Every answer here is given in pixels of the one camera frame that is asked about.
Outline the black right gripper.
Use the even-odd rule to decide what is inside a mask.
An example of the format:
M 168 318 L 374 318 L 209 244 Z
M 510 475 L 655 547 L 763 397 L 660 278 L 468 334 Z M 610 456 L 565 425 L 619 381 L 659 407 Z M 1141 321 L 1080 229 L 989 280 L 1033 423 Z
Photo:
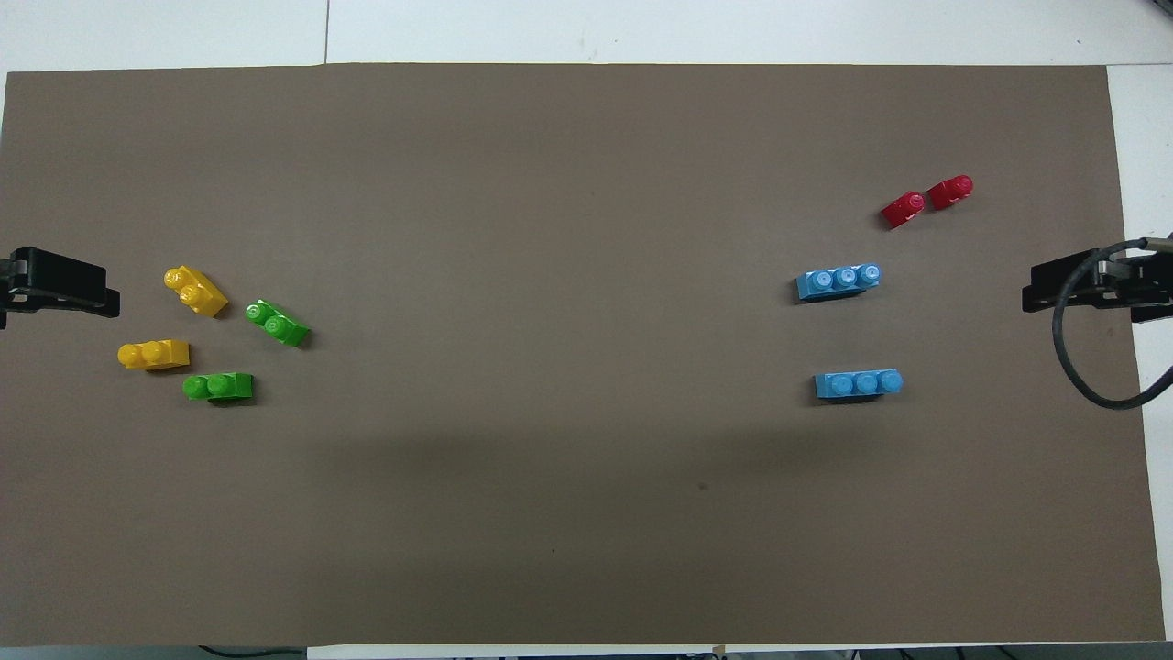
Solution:
M 1029 287 L 1022 290 L 1021 309 L 1033 314 L 1067 306 L 1094 309 L 1127 309 L 1135 325 L 1172 317 L 1172 258 L 1166 252 L 1146 256 L 1110 256 L 1080 271 L 1093 251 L 1045 261 L 1030 270 Z M 1076 274 L 1071 292 L 1063 285 Z

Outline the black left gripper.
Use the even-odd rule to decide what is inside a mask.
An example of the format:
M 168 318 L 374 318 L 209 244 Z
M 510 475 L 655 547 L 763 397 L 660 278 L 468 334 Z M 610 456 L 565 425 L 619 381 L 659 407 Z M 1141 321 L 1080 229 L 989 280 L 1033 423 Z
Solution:
M 5 264 L 4 281 L 12 292 L 12 313 L 57 309 L 104 318 L 121 313 L 120 292 L 106 290 L 106 268 L 46 249 L 14 250 Z

